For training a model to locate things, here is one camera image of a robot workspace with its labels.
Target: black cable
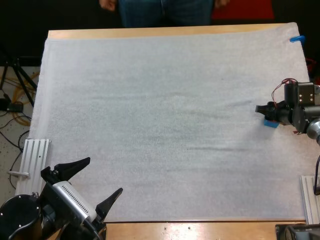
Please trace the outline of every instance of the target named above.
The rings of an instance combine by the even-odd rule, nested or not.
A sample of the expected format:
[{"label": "black cable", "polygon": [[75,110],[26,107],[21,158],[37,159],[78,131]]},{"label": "black cable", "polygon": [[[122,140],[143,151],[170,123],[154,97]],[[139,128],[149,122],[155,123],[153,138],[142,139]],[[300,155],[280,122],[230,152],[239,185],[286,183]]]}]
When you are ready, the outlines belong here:
[{"label": "black cable", "polygon": [[22,136],[23,135],[25,135],[25,134],[27,134],[29,132],[29,130],[28,131],[25,131],[24,133],[22,133],[20,136],[19,136],[19,139],[18,139],[18,148],[22,151],[24,148],[22,147],[20,147],[20,140],[21,140],[21,138],[22,138]]},{"label": "black cable", "polygon": [[100,237],[95,226],[93,226],[93,224],[88,219],[85,219],[83,221],[83,225],[95,235],[95,238],[97,238],[98,240],[102,240],[102,237]]},{"label": "black cable", "polygon": [[8,113],[8,112],[6,111],[5,114],[0,115],[0,117],[3,117],[3,116],[5,116],[5,115],[7,115],[7,113]]},{"label": "black cable", "polygon": [[8,124],[10,122],[12,122],[13,120],[17,119],[17,118],[27,118],[27,119],[31,119],[31,117],[27,116],[27,115],[20,115],[20,116],[16,116],[14,118],[12,118],[10,121],[8,121],[5,125],[3,125],[2,127],[0,127],[0,129],[4,129],[6,126],[8,126]]},{"label": "black cable", "polygon": [[318,168],[319,168],[319,162],[320,162],[320,156],[318,157],[318,160],[316,161],[315,165],[315,176],[314,176],[314,186],[313,186],[313,193],[314,195],[317,195],[317,181],[318,181]]},{"label": "black cable", "polygon": [[[9,171],[12,171],[12,168],[14,167],[15,163],[17,162],[17,160],[18,160],[18,158],[20,157],[21,154],[22,154],[22,151],[20,151],[19,154],[18,154],[18,156],[16,156],[16,158],[15,158],[14,162],[12,163],[11,168],[10,168]],[[14,189],[16,189],[16,187],[15,187],[15,186],[13,185],[13,183],[11,182],[11,174],[9,175],[9,182],[10,182],[11,186],[12,186]]]},{"label": "black cable", "polygon": [[5,138],[5,140],[7,140],[12,146],[15,146],[21,151],[21,148],[18,145],[14,144],[12,141],[10,141],[1,131],[0,131],[0,135],[2,135]]},{"label": "black cable", "polygon": [[22,114],[23,114],[23,116],[25,116],[27,119],[31,120],[31,117],[30,117],[30,116],[25,115],[25,113],[24,113],[24,112],[21,112],[21,113],[22,113]]}]

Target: yellow cable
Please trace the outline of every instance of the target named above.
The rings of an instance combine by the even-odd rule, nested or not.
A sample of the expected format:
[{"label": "yellow cable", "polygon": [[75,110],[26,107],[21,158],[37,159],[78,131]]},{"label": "yellow cable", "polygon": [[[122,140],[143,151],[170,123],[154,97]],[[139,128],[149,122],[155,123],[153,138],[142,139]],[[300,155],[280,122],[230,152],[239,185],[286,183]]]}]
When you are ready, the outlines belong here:
[{"label": "yellow cable", "polygon": [[[30,76],[31,79],[34,79],[35,77],[37,77],[39,75],[39,72],[36,72],[34,74],[32,74]],[[18,86],[14,89],[14,92],[13,92],[13,96],[12,96],[12,102],[15,103],[17,102],[23,95],[24,95],[24,90],[22,89],[21,85],[19,82],[18,79],[16,78],[13,78],[13,77],[6,77],[8,80],[10,81],[14,81],[15,83],[18,84]],[[32,88],[32,86],[29,84],[29,82],[27,80],[23,81],[23,83],[26,85],[26,87],[30,87]],[[34,98],[35,94],[33,92],[31,92],[31,97]],[[27,103],[29,103],[30,101],[25,101],[23,102],[22,104],[23,105],[26,105]],[[30,121],[26,121],[25,119],[23,119],[22,117],[19,117],[18,113],[17,112],[12,112],[11,113],[12,117],[14,118],[14,120],[20,124],[20,125],[23,125],[23,126],[30,126]]]}]

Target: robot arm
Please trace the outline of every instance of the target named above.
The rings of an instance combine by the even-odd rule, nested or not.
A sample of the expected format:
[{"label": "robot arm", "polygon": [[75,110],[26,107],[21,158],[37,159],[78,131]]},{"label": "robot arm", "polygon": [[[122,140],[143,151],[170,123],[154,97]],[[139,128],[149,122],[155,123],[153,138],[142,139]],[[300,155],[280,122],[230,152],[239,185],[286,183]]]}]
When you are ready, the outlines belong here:
[{"label": "robot arm", "polygon": [[60,240],[102,240],[106,238],[104,220],[123,189],[119,188],[94,209],[68,182],[90,163],[58,164],[41,171],[46,184],[38,197],[17,195],[0,208],[0,239],[41,240],[61,229]]}]

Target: cable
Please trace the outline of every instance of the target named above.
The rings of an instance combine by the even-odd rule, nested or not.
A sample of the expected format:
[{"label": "cable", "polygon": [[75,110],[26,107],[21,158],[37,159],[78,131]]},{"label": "cable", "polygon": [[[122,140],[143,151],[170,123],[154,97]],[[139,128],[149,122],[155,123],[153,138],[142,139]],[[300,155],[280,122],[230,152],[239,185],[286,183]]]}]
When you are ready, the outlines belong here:
[{"label": "cable", "polygon": [[24,148],[23,147],[20,147],[20,140],[22,138],[23,135],[27,134],[28,132],[30,132],[29,130],[28,131],[25,131],[24,133],[22,133],[20,136],[19,136],[19,139],[18,139],[18,148],[23,150]]},{"label": "cable", "polygon": [[12,146],[15,146],[16,148],[18,148],[21,151],[21,148],[18,147],[18,145],[14,144],[12,141],[10,141],[1,131],[0,134],[5,138],[5,140],[7,140]]},{"label": "cable", "polygon": [[8,124],[9,124],[10,122],[12,122],[13,120],[15,120],[15,119],[17,119],[17,118],[21,118],[21,117],[31,119],[31,117],[29,117],[29,116],[27,116],[27,115],[20,115],[20,116],[17,116],[17,117],[12,118],[12,119],[11,119],[10,121],[8,121],[5,125],[1,126],[0,129],[4,129],[6,126],[8,126]]},{"label": "cable", "polygon": [[[20,151],[19,154],[18,154],[18,156],[16,156],[16,158],[15,158],[14,162],[12,163],[9,171],[12,171],[15,163],[17,162],[17,160],[18,160],[18,158],[20,157],[21,154],[22,154],[22,151]],[[13,183],[11,182],[11,174],[9,175],[9,182],[10,182],[11,186],[12,186],[14,189],[16,189],[16,187],[15,187],[15,186],[13,185]]]},{"label": "cable", "polygon": [[102,240],[102,237],[100,237],[95,226],[93,226],[93,224],[88,219],[85,219],[83,221],[83,225],[95,235],[95,238],[97,238],[98,240]]},{"label": "cable", "polygon": [[281,81],[281,83],[278,85],[278,86],[276,86],[276,88],[272,91],[272,93],[271,93],[271,97],[272,97],[272,100],[273,100],[273,104],[274,104],[274,106],[277,108],[278,106],[277,106],[277,103],[276,103],[276,100],[275,100],[275,91],[278,89],[278,88],[280,88],[283,84],[287,84],[288,82],[290,82],[290,83],[292,83],[292,81],[293,82],[298,82],[297,80],[295,80],[294,78],[286,78],[286,79],[284,79],[284,80],[282,80]]},{"label": "cable", "polygon": [[8,112],[6,111],[5,114],[0,115],[0,117],[3,117],[3,116],[5,116],[5,115],[7,115],[7,113],[8,113]]}]

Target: blue clip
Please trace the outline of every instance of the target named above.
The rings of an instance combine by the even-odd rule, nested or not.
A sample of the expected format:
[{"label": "blue clip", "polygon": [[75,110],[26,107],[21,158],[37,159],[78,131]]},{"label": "blue clip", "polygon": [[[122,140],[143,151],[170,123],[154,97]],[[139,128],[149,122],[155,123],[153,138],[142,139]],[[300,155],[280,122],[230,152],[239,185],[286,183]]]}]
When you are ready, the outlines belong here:
[{"label": "blue clip", "polygon": [[264,123],[263,123],[265,126],[267,127],[271,127],[271,128],[274,128],[276,129],[278,126],[279,126],[279,122],[277,121],[269,121],[269,120],[264,120]]},{"label": "blue clip", "polygon": [[295,37],[290,38],[291,43],[294,43],[296,41],[300,41],[301,45],[303,46],[305,44],[306,37],[301,35],[301,36],[295,36]]}]

